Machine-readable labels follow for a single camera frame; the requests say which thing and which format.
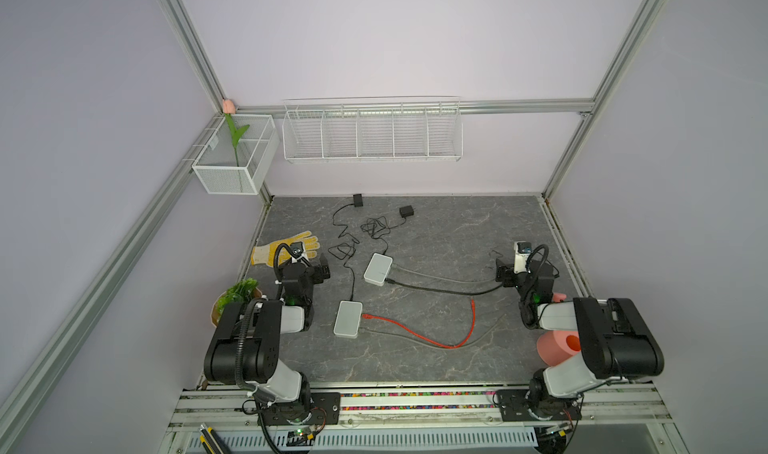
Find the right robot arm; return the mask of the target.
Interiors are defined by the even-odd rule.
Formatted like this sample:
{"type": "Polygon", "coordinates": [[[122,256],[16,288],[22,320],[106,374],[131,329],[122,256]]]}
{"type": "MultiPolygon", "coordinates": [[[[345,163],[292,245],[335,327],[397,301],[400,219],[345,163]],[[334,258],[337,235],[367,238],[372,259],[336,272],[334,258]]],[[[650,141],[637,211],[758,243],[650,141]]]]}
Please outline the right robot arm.
{"type": "Polygon", "coordinates": [[[517,290],[526,328],[575,333],[580,342],[574,355],[537,370],[526,388],[500,389],[493,395],[506,421],[577,420],[585,393],[610,383],[657,376],[664,369],[662,350],[632,300],[557,301],[553,286],[558,276],[546,244],[515,242],[513,261],[496,261],[496,280],[517,290]]]}

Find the white network switch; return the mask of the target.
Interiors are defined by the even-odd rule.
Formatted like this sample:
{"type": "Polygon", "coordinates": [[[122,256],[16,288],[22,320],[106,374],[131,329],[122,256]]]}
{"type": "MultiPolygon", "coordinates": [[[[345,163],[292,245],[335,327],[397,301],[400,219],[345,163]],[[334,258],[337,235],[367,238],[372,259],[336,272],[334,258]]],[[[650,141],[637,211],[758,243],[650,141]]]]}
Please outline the white network switch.
{"type": "Polygon", "coordinates": [[[383,286],[389,276],[393,264],[393,258],[381,253],[374,253],[363,273],[365,282],[383,286]]]}
{"type": "Polygon", "coordinates": [[[337,310],[333,334],[340,338],[357,338],[362,314],[363,304],[361,302],[341,301],[337,310]]]}

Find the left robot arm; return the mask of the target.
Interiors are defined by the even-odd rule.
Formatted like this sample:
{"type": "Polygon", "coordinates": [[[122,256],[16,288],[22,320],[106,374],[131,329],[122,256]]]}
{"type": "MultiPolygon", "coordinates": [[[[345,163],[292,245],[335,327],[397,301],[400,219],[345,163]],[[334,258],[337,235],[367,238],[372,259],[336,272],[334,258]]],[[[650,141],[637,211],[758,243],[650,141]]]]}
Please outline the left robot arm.
{"type": "Polygon", "coordinates": [[[305,374],[280,359],[281,336],[304,332],[314,317],[314,287],[330,278],[327,260],[311,261],[306,243],[282,242],[273,255],[277,293],[228,304],[203,360],[204,378],[235,386],[270,422],[299,424],[315,403],[305,374]]]}

